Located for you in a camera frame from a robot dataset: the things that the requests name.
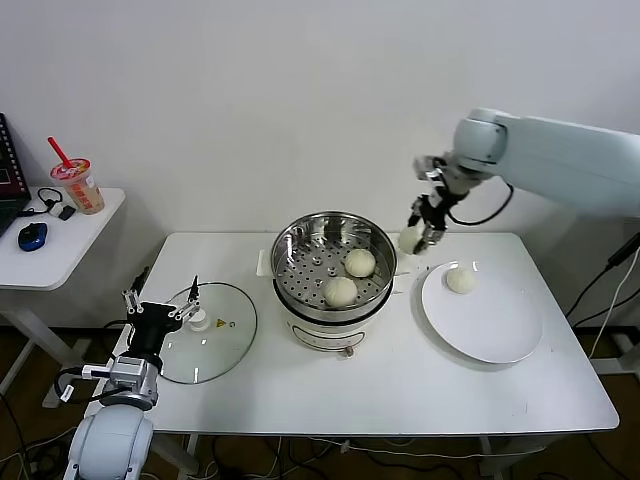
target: white table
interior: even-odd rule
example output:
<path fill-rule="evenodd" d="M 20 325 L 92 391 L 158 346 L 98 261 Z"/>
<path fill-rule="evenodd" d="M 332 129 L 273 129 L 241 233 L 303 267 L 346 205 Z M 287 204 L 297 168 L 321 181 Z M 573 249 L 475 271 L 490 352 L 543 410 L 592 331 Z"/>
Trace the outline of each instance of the white table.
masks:
<path fill-rule="evenodd" d="M 42 210 L 44 205 L 36 194 L 38 187 L 31 188 L 30 191 L 34 200 L 27 208 Z M 5 290 L 2 292 L 0 313 L 29 338 L 9 374 L 0 384 L 0 392 L 5 392 L 9 387 L 34 344 L 64 367 L 82 363 L 82 355 L 89 345 L 87 340 L 79 340 L 74 348 L 68 347 L 28 307 L 16 305 L 10 292 L 6 290 L 50 291 L 67 281 L 125 198 L 124 192 L 119 188 L 101 188 L 100 192 L 104 197 L 105 208 L 99 213 L 83 215 L 76 212 L 66 222 L 48 214 L 18 218 L 0 236 L 0 290 Z M 33 222 L 47 224 L 46 243 L 35 252 L 24 252 L 18 248 L 18 232 Z M 57 396 L 50 392 L 43 406 L 53 407 L 57 404 Z"/>
<path fill-rule="evenodd" d="M 147 412 L 156 431 L 527 435 L 506 447 L 522 451 L 557 438 L 549 434 L 617 427 L 616 410 L 517 236 L 450 233 L 429 249 L 418 266 L 451 260 L 503 261 L 521 272 L 523 288 L 540 307 L 544 333 L 530 357 L 510 366 L 483 364 L 444 343 L 424 318 L 416 288 L 391 296 L 353 358 L 304 347 L 285 328 L 284 318 L 290 313 L 279 303 L 270 281 L 255 275 L 257 253 L 269 248 L 274 237 L 176 233 L 167 238 L 142 299 L 164 302 L 190 285 L 195 274 L 201 282 L 229 282 L 255 302 L 258 333 L 247 356 L 221 378 L 188 386 L 159 379 L 158 405 Z M 126 334 L 125 330 L 114 353 L 126 349 Z M 86 414 L 98 408 L 94 402 Z M 486 460 L 483 472 L 494 473 L 516 459 Z"/>

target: glass lid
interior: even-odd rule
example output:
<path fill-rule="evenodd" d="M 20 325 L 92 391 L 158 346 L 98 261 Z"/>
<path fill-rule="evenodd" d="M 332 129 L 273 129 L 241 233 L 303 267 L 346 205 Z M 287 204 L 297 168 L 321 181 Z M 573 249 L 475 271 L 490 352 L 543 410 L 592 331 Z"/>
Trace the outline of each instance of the glass lid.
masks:
<path fill-rule="evenodd" d="M 200 311 L 165 338 L 162 375 L 177 383 L 204 383 L 224 375 L 249 351 L 256 336 L 255 305 L 238 287 L 222 282 L 198 284 Z M 189 288 L 167 303 L 187 303 Z"/>

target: steamed bun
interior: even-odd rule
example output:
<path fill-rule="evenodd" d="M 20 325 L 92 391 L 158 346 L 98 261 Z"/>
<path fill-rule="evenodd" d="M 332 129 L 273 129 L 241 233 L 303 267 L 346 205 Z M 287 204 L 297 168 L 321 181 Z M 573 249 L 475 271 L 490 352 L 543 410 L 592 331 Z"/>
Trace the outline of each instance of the steamed bun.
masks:
<path fill-rule="evenodd" d="M 349 275 L 354 277 L 368 277 L 376 268 L 376 258 L 369 250 L 356 248 L 347 254 L 344 268 Z"/>
<path fill-rule="evenodd" d="M 327 305 L 331 307 L 346 307 L 355 303 L 358 296 L 358 287 L 350 278 L 336 277 L 327 282 L 322 293 Z"/>
<path fill-rule="evenodd" d="M 446 273 L 445 281 L 452 292 L 466 295 L 476 286 L 476 278 L 473 273 L 461 267 L 452 268 Z"/>
<path fill-rule="evenodd" d="M 422 238 L 422 232 L 415 227 L 405 227 L 398 237 L 398 248 L 407 255 L 413 255 L 413 249 Z"/>

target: plastic cup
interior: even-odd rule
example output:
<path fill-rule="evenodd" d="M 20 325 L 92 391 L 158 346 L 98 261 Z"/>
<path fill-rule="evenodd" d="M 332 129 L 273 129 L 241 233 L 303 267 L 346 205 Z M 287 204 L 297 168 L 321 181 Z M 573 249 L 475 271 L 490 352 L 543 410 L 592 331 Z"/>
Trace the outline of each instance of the plastic cup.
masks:
<path fill-rule="evenodd" d="M 70 160 L 73 168 L 60 163 L 51 169 L 51 178 L 67 191 L 78 210 L 93 215 L 104 208 L 100 189 L 91 176 L 91 162 L 84 158 Z"/>

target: red straw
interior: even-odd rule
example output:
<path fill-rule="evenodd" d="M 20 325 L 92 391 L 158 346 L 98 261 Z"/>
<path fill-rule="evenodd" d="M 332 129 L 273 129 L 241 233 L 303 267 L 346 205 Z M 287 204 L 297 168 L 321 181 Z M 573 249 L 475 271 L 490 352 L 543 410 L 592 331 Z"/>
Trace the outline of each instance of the red straw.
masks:
<path fill-rule="evenodd" d="M 56 151 L 56 153 L 60 157 L 60 160 L 62 160 L 62 163 L 64 164 L 64 166 L 67 168 L 73 168 L 73 163 L 71 163 L 71 160 L 69 160 L 67 156 L 64 154 L 64 152 L 60 148 L 60 145 L 58 145 L 58 142 L 56 142 L 56 139 L 53 137 L 49 137 L 47 138 L 47 140 L 49 141 L 49 145 L 53 147 L 53 149 Z"/>

